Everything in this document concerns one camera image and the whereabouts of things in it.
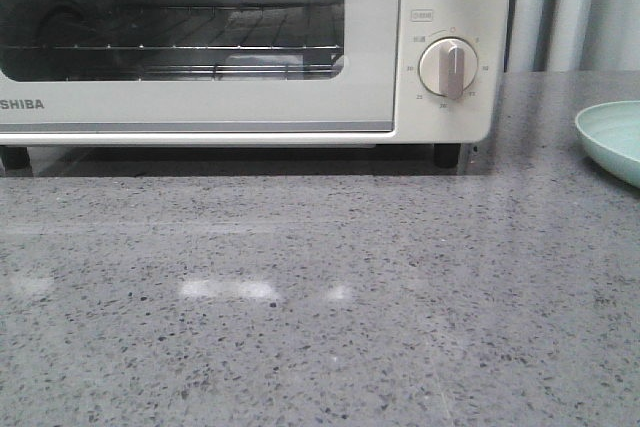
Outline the glass oven door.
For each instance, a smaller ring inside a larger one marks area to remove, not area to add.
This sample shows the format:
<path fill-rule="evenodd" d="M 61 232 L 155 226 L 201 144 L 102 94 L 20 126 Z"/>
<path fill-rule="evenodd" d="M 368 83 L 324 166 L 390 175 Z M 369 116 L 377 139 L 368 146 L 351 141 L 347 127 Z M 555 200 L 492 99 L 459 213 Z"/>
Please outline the glass oven door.
<path fill-rule="evenodd" d="M 317 80 L 22 82 L 1 70 L 5 135 L 387 132 L 394 123 L 399 0 L 1 0 L 3 23 L 56 9 L 341 4 L 340 73 Z"/>

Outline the black right oven foot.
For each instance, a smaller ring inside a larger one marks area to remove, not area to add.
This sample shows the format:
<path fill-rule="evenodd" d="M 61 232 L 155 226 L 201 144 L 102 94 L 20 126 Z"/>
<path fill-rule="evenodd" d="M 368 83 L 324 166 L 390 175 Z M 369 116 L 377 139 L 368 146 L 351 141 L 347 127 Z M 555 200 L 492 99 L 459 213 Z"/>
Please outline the black right oven foot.
<path fill-rule="evenodd" d="M 440 143 L 433 146 L 433 161 L 436 167 L 455 168 L 459 163 L 460 143 Z"/>

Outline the black oven foot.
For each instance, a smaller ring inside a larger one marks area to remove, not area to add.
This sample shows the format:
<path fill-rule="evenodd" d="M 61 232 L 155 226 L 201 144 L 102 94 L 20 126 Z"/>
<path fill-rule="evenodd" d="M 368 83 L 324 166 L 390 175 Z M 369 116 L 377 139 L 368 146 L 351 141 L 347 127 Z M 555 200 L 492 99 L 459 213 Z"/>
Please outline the black oven foot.
<path fill-rule="evenodd" d="M 31 159 L 26 147 L 2 146 L 1 164 L 7 177 L 32 177 Z"/>
<path fill-rule="evenodd" d="M 460 143 L 440 143 L 433 146 L 433 161 L 436 167 L 455 168 L 459 163 Z"/>

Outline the white Toshiba toaster oven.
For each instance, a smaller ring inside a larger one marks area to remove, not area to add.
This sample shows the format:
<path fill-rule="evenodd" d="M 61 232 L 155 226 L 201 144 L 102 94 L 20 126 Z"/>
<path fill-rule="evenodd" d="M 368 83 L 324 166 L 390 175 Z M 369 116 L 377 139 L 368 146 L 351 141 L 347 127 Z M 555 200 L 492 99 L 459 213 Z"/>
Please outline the white Toshiba toaster oven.
<path fill-rule="evenodd" d="M 387 132 L 5 135 L 1 147 L 151 146 L 297 147 L 460 143 L 484 139 L 493 120 L 509 0 L 399 0 L 394 123 Z M 478 57 L 472 84 L 458 100 L 429 92 L 419 78 L 422 53 L 443 38 L 466 41 Z"/>

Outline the black left oven foot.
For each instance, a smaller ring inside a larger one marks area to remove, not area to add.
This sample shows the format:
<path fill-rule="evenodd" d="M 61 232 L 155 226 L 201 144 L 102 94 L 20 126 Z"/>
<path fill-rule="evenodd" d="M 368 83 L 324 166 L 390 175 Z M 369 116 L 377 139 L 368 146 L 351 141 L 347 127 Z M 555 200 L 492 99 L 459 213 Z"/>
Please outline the black left oven foot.
<path fill-rule="evenodd" d="M 1 164 L 7 177 L 32 177 L 31 159 L 26 147 L 2 146 Z"/>

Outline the lower timer knob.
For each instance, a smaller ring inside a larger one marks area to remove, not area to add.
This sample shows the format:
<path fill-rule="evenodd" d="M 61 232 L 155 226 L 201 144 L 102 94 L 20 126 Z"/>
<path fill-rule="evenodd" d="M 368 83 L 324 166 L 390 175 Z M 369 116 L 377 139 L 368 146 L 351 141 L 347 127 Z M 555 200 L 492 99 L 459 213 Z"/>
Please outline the lower timer knob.
<path fill-rule="evenodd" d="M 458 100 L 472 84 L 478 71 L 478 57 L 469 43 L 443 38 L 432 43 L 421 55 L 418 72 L 431 93 Z"/>

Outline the light green plate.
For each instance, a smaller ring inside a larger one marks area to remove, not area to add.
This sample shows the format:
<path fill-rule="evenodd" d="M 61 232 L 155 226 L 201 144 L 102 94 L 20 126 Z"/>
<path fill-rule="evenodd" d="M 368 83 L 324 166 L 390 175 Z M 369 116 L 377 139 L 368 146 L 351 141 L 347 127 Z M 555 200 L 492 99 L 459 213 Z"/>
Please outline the light green plate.
<path fill-rule="evenodd" d="M 575 117 L 580 143 L 600 167 L 639 187 L 639 101 L 593 105 Z"/>

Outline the grey curtain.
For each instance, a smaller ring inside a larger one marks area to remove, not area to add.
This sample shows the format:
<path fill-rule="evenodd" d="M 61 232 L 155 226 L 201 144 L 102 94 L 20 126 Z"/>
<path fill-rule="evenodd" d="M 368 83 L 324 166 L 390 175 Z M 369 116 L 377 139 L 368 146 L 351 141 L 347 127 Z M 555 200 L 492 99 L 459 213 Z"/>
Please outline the grey curtain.
<path fill-rule="evenodd" d="M 510 0 L 505 68 L 638 70 L 639 0 Z"/>

